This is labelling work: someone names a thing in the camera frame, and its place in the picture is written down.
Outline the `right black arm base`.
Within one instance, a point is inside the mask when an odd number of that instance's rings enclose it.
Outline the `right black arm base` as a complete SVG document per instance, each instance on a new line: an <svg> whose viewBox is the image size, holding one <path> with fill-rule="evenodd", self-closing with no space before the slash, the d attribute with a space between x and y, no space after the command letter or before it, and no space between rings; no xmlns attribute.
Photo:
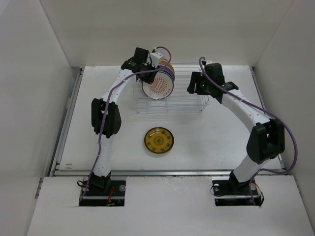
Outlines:
<svg viewBox="0 0 315 236"><path fill-rule="evenodd" d="M211 194L217 207L234 206L262 206L264 195L253 180L244 185L236 186L232 180L215 178L212 179Z"/></svg>

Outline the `white orange sunburst plate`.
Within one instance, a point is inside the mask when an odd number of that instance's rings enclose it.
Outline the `white orange sunburst plate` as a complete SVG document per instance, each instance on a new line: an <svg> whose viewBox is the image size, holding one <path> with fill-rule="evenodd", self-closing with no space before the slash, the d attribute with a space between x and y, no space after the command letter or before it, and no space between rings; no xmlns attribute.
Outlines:
<svg viewBox="0 0 315 236"><path fill-rule="evenodd" d="M173 92L174 80L166 72L158 72L151 84L143 82L141 88L147 97L153 100L162 100Z"/></svg>

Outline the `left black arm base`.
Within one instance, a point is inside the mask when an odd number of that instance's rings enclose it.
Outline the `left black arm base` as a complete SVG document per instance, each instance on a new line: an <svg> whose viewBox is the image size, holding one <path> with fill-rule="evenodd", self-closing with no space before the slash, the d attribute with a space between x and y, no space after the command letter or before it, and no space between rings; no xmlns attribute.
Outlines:
<svg viewBox="0 0 315 236"><path fill-rule="evenodd" d="M124 207L126 193L126 180L111 180L104 190L89 185L82 200L79 200L80 207Z"/></svg>

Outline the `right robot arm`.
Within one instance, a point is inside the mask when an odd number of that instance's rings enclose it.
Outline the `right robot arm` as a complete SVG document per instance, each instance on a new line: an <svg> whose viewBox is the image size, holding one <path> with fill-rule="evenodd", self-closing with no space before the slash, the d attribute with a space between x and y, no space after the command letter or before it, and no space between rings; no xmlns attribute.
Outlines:
<svg viewBox="0 0 315 236"><path fill-rule="evenodd" d="M233 82L226 82L219 63L210 63L201 72L192 72L187 91L216 99L248 129L247 155L230 173L228 181L229 190L240 193L260 168L284 152L284 125L250 103Z"/></svg>

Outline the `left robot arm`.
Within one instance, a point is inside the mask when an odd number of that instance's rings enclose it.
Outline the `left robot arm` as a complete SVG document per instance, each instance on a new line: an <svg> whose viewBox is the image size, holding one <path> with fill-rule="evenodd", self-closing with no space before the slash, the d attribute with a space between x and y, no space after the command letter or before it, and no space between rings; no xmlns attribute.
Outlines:
<svg viewBox="0 0 315 236"><path fill-rule="evenodd" d="M119 102L138 79L147 84L152 83L163 59L164 55L156 49L149 52L136 48L134 56L121 66L110 89L101 98L93 99L91 122L95 134L98 135L98 152L82 195L91 190L99 195L109 192L111 146L113 136L118 133L122 124Z"/></svg>

